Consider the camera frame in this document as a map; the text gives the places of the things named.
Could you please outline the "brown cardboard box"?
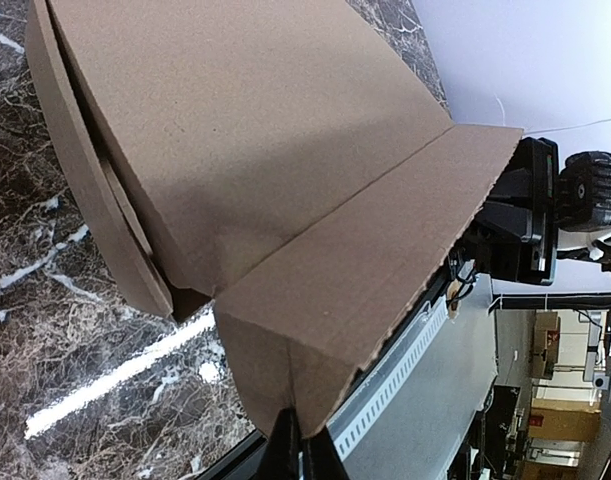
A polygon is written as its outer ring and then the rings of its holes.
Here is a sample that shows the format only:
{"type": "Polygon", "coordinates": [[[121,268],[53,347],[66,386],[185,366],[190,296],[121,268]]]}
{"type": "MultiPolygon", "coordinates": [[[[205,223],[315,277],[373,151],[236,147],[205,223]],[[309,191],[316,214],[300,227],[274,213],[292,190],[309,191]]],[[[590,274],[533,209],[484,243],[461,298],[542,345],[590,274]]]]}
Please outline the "brown cardboard box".
{"type": "Polygon", "coordinates": [[[124,297],[213,299],[264,433],[323,429],[523,134],[453,122],[343,1],[33,1],[25,50],[124,297]]]}

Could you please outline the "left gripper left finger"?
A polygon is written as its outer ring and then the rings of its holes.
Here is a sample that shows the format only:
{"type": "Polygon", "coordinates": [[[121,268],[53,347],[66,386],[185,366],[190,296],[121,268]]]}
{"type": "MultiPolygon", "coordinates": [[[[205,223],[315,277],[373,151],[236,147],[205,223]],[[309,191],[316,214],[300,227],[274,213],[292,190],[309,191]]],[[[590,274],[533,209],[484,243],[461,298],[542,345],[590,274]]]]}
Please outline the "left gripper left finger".
{"type": "Polygon", "coordinates": [[[260,464],[257,480],[297,480],[301,434],[293,408],[279,412],[260,464]]]}

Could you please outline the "black front frame rail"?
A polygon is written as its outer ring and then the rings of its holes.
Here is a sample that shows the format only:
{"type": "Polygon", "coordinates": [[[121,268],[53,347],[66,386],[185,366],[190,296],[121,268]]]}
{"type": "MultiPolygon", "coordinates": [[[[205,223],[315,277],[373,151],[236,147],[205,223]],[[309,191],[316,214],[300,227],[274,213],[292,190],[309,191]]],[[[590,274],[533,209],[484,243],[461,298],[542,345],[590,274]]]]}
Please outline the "black front frame rail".
{"type": "Polygon", "coordinates": [[[255,477],[266,444],[266,438],[254,431],[205,471],[190,474],[189,479],[251,480],[255,477]]]}

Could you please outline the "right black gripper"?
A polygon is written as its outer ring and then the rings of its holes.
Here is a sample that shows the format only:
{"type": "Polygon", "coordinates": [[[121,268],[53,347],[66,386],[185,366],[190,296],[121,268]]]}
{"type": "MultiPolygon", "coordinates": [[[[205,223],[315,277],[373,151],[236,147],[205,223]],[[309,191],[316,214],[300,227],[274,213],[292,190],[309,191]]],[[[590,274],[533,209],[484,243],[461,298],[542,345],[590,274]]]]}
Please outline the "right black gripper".
{"type": "Polygon", "coordinates": [[[520,140],[464,234],[464,246],[479,272],[513,283],[553,283],[558,174],[555,142],[543,137],[520,140]]]}

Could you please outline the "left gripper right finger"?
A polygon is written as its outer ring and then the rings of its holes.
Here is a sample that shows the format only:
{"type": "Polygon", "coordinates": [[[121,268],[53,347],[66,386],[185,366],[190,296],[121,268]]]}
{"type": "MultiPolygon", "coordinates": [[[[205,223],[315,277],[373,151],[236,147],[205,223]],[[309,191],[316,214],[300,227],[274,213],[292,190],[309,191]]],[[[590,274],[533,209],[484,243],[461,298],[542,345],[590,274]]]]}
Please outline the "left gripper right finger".
{"type": "Polygon", "coordinates": [[[304,480],[349,480],[329,430],[302,441],[304,480]]]}

